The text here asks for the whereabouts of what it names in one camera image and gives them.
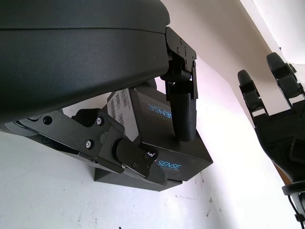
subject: barcode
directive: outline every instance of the barcode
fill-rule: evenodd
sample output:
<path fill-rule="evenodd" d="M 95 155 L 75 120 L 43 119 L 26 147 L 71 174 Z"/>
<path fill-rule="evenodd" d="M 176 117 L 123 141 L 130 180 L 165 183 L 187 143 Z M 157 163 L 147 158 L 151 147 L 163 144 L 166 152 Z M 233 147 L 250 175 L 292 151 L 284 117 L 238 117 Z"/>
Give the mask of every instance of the barcode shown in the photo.
<path fill-rule="evenodd" d="M 125 89 L 122 90 L 122 99 L 123 99 L 124 107 L 126 107 L 128 104 L 128 101 L 127 101 L 127 94 L 126 94 Z"/>
<path fill-rule="evenodd" d="M 114 100 L 113 99 L 111 99 L 111 102 L 110 102 L 110 111 L 111 111 L 111 117 L 115 119 Z"/>
<path fill-rule="evenodd" d="M 119 122 L 124 125 L 123 115 L 122 113 L 119 114 Z"/>
<path fill-rule="evenodd" d="M 118 110 L 119 110 L 120 107 L 121 107 L 121 101 L 120 101 L 120 95 L 119 95 L 119 93 L 116 94 L 116 96 L 115 96 L 115 101 L 116 101 L 116 107 L 117 107 Z"/>

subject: dark gray panel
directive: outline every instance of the dark gray panel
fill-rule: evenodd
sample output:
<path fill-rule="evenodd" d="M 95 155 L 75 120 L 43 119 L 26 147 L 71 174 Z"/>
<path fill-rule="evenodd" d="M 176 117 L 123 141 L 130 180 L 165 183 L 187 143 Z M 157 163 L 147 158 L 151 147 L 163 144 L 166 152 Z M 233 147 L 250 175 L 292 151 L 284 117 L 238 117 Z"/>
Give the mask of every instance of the dark gray panel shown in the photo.
<path fill-rule="evenodd" d="M 167 72 L 163 34 L 0 30 L 0 123 L 58 110 Z"/>
<path fill-rule="evenodd" d="M 165 33 L 160 0 L 0 0 L 0 29 L 116 28 Z"/>

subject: black cable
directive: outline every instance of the black cable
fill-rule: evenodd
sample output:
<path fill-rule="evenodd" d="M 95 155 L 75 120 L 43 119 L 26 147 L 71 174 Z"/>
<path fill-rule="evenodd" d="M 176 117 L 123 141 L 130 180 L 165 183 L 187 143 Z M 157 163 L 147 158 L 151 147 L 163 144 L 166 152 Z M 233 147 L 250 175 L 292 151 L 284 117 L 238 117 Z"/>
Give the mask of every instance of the black cable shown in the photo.
<path fill-rule="evenodd" d="M 290 202 L 292 208 L 295 210 L 295 214 L 296 214 L 296 215 L 299 215 L 299 212 L 296 210 L 296 207 L 295 207 L 295 205 L 293 204 L 290 195 L 288 196 L 288 199 L 289 199 L 289 202 Z M 301 223 L 301 228 L 302 228 L 302 229 L 305 229 L 305 228 L 304 228 L 303 222 L 300 222 L 300 223 Z"/>

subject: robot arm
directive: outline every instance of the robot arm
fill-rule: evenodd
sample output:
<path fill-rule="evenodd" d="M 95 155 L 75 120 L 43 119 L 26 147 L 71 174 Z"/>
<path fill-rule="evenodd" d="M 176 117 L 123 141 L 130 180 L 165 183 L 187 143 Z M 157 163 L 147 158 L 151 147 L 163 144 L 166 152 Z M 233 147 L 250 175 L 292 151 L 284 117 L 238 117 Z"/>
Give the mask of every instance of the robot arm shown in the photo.
<path fill-rule="evenodd" d="M 290 109 L 269 115 L 260 95 L 245 70 L 238 73 L 238 80 L 245 103 L 248 107 L 258 140 L 270 157 L 289 177 L 292 184 L 284 186 L 283 192 L 292 196 L 296 219 L 305 221 L 305 92 L 297 82 L 296 70 L 291 64 L 284 63 L 277 53 L 267 55 L 269 68 L 283 93 Z M 302 96 L 303 100 L 293 103 L 292 98 Z"/>
<path fill-rule="evenodd" d="M 61 108 L 161 76 L 176 138 L 196 133 L 196 53 L 159 0 L 0 1 L 0 130 L 160 185 L 166 174 L 101 109 Z"/>

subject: logo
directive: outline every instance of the logo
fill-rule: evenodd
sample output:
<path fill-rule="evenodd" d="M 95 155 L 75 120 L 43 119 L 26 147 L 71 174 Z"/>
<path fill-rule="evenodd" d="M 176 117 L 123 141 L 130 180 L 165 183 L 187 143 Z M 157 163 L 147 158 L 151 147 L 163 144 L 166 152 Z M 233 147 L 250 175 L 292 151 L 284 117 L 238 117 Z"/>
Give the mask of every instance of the logo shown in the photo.
<path fill-rule="evenodd" d="M 148 153 L 147 153 L 147 155 L 148 155 L 148 156 L 151 156 L 151 157 L 153 157 L 155 154 L 156 154 L 156 153 L 153 153 L 153 154 L 152 154 L 151 152 L 148 152 Z"/>
<path fill-rule="evenodd" d="M 158 165 L 160 165 L 163 168 L 167 168 L 175 171 L 179 171 L 179 168 L 182 166 L 179 164 L 170 163 L 168 161 L 159 161 Z"/>
<path fill-rule="evenodd" d="M 164 115 L 165 117 L 167 118 L 172 118 L 172 113 L 171 112 L 167 112 L 165 110 L 163 110 L 162 108 L 159 108 L 159 107 L 156 107 L 156 106 L 153 106 L 151 104 L 147 104 L 148 105 L 148 108 L 151 110 L 151 111 L 154 111 L 156 113 L 159 113 L 161 115 Z"/>

